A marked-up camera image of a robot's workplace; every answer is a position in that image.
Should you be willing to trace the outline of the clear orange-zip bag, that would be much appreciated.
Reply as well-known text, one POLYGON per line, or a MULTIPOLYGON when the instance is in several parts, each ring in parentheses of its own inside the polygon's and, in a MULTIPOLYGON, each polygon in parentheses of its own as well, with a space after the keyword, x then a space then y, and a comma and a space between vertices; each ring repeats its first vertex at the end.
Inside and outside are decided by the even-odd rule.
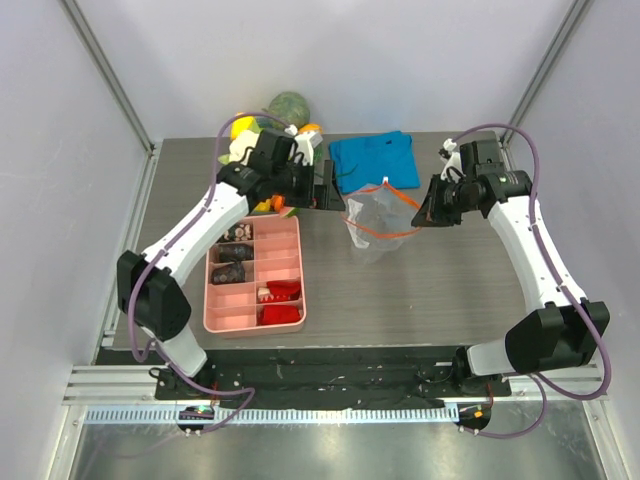
POLYGON ((398 250, 419 232, 411 221, 419 204, 391 185, 387 177, 344 197, 341 218, 346 225, 356 260, 371 264, 398 250))

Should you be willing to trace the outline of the yellow lemon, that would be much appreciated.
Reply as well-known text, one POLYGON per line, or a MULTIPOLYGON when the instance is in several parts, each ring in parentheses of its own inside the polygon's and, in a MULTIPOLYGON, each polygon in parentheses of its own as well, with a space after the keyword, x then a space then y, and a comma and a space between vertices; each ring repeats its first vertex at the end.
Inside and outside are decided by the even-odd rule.
POLYGON ((272 210, 271 200, 267 199, 263 202, 260 202, 256 207, 256 212, 270 212, 272 210))

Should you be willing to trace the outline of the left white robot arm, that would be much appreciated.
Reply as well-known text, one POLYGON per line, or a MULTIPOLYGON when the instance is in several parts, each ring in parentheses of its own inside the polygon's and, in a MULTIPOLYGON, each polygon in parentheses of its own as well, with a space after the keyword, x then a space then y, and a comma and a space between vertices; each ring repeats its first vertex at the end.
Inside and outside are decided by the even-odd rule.
POLYGON ((274 195, 287 207, 342 212, 345 203, 331 161, 316 174, 317 131, 262 130, 237 161, 219 166, 194 208, 141 253, 125 251, 116 265, 117 301, 130 327, 139 326, 178 371, 179 388, 205 397, 213 385, 207 355, 190 326, 191 306, 182 287, 208 250, 255 207, 274 195))

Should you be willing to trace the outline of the white cauliflower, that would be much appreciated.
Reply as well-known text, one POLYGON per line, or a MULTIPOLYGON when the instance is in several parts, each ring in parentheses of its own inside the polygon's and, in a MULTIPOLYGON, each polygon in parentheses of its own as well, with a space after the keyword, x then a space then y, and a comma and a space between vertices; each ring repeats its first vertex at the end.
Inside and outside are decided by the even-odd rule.
POLYGON ((231 162, 239 162, 246 165, 248 157, 256 146, 259 134, 251 130, 242 131, 229 146, 227 154, 220 155, 218 162, 227 165, 231 162))

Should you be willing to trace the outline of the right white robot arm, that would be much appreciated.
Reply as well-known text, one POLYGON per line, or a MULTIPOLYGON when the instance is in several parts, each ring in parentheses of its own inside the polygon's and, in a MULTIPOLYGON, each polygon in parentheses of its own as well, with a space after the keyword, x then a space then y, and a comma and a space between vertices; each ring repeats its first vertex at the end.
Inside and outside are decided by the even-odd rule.
POLYGON ((460 348, 451 380, 472 395, 488 377, 538 374, 588 364, 610 321, 602 301, 589 301, 566 269, 543 221, 527 172, 508 169, 494 140, 457 145, 439 155, 414 227, 453 227, 478 212, 497 233, 519 281, 525 316, 497 340, 460 348))

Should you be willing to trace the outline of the yellow bell pepper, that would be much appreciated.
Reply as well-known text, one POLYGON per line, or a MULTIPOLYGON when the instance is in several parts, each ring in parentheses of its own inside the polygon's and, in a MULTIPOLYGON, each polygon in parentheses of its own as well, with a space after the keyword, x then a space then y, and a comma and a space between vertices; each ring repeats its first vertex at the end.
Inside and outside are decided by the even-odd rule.
POLYGON ((230 138, 235 140, 244 131, 252 130, 255 125, 255 118, 251 115, 236 118, 231 125, 230 138))

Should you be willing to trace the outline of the watermelon slice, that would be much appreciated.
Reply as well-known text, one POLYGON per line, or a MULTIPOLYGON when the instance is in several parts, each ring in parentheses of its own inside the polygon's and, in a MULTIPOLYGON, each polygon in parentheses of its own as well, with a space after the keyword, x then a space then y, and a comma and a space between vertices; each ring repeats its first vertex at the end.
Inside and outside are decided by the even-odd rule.
POLYGON ((282 208, 279 212, 282 218, 291 218, 295 216, 299 212, 299 209, 296 207, 286 207, 282 208))

